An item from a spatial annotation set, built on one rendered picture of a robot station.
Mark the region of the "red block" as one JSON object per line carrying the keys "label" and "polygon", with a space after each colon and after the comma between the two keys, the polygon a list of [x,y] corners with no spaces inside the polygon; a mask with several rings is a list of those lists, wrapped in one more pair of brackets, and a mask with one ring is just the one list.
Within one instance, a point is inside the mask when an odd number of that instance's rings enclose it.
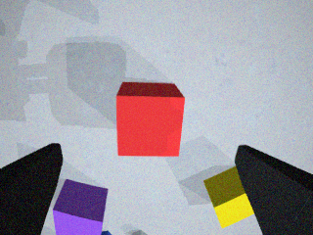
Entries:
{"label": "red block", "polygon": [[175,83],[121,82],[116,94],[119,157],[179,157],[185,98]]}

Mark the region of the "small blue block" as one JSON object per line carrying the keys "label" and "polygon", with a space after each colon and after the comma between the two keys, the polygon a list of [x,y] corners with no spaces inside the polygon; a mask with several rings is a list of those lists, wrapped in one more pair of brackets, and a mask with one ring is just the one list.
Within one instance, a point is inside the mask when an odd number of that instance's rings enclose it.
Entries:
{"label": "small blue block", "polygon": [[110,233],[110,231],[105,231],[105,232],[103,232],[103,231],[101,231],[102,232],[102,235],[112,235],[111,233]]}

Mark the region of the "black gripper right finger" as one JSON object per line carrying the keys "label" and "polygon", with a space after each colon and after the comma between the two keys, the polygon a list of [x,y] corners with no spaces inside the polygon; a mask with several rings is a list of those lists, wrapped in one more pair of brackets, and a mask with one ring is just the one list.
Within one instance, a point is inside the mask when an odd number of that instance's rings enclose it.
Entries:
{"label": "black gripper right finger", "polygon": [[249,145],[235,156],[263,235],[313,235],[313,175]]}

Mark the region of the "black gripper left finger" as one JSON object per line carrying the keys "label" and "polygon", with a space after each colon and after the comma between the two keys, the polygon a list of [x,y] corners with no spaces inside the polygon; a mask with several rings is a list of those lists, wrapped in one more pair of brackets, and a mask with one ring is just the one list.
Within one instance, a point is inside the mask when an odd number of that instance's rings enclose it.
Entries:
{"label": "black gripper left finger", "polygon": [[0,168],[0,235],[42,235],[63,161],[52,142]]}

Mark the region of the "purple cube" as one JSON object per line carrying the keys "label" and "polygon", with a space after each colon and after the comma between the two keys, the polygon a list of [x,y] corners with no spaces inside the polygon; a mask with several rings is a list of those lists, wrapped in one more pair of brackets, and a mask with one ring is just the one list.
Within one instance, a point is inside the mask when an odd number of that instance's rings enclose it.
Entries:
{"label": "purple cube", "polygon": [[109,188],[66,179],[52,214],[56,235],[102,235]]}

